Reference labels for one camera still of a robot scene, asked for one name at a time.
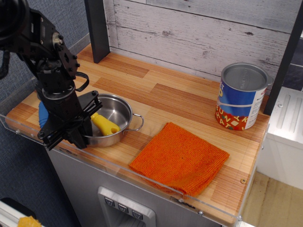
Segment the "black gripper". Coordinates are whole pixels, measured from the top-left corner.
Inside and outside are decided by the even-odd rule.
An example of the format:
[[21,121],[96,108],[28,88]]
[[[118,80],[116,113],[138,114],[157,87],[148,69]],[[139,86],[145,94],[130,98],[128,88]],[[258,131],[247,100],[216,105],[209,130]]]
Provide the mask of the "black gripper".
[[38,89],[37,94],[49,113],[47,123],[38,133],[46,148],[51,150],[62,140],[69,141],[79,149],[86,148],[84,137],[93,135],[90,117],[102,107],[98,91],[77,96],[74,89],[58,94]]

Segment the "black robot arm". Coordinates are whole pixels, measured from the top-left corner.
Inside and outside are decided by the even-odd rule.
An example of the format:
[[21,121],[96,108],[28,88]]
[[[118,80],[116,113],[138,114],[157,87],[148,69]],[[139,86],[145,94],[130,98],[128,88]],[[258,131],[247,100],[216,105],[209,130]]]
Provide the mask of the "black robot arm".
[[75,79],[87,75],[78,72],[77,56],[65,46],[55,26],[25,0],[0,3],[0,49],[3,51],[1,77],[9,70],[11,53],[16,53],[37,78],[36,92],[48,112],[38,138],[48,149],[62,140],[76,147],[87,146],[92,135],[91,116],[102,107],[98,92],[82,92],[85,82],[76,87]]

